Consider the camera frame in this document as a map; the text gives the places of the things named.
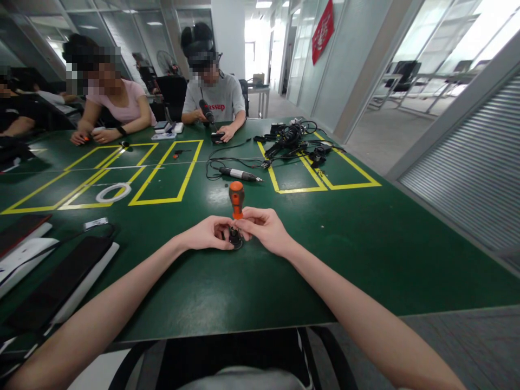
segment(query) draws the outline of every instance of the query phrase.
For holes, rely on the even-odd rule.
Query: gray t-shirt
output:
[[[224,73],[211,87],[203,86],[200,80],[191,80],[186,90],[183,114],[199,109],[204,99],[213,112],[215,122],[233,121],[239,111],[245,111],[244,96],[238,79]]]

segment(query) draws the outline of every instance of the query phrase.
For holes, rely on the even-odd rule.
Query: white wall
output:
[[[245,12],[241,0],[213,0],[211,2],[213,33],[219,53],[220,68],[245,78]]]
[[[350,0],[334,42],[314,117],[334,129],[361,73],[392,0]]]

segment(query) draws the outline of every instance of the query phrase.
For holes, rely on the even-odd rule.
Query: green table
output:
[[[229,145],[268,133],[270,124],[280,121],[288,119],[248,120]],[[132,148],[121,152],[117,143],[76,147],[70,132],[50,133],[32,144],[38,159],[0,175],[0,229],[26,212],[52,213],[54,227],[47,236],[57,239],[101,217],[117,225],[121,248],[85,301],[172,236],[208,215],[232,214],[232,179],[205,177],[207,156],[221,147],[211,143],[208,130],[187,126],[175,142],[152,142],[152,135],[151,129],[133,134]],[[175,160],[177,149],[189,151]],[[262,147],[249,141],[216,157],[224,155],[262,158]],[[303,159],[277,161],[270,170],[246,169],[265,182],[244,183],[245,205],[275,209],[296,240],[396,315],[520,302],[515,276],[355,158],[332,152],[321,169]],[[131,181],[126,198],[95,201],[108,184],[122,181]],[[75,244],[56,250],[0,301],[0,321]],[[333,321],[293,267],[253,240],[238,251],[185,253],[118,341]]]

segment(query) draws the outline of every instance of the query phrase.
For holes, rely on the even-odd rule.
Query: orange screwdriver handle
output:
[[[242,205],[244,204],[244,186],[240,181],[234,181],[229,186],[229,198],[233,205],[233,218],[242,219]]]

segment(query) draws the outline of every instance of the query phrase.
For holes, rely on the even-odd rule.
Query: woman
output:
[[[70,138],[74,145],[86,142],[85,138],[94,130],[103,106],[108,108],[122,126],[94,132],[93,138],[100,144],[157,124],[145,91],[136,82],[123,80],[115,70],[111,56],[105,54],[104,48],[93,40],[72,34],[63,45],[63,58],[75,64],[76,70],[83,72],[83,78],[88,79],[85,111],[77,125],[77,131]]]

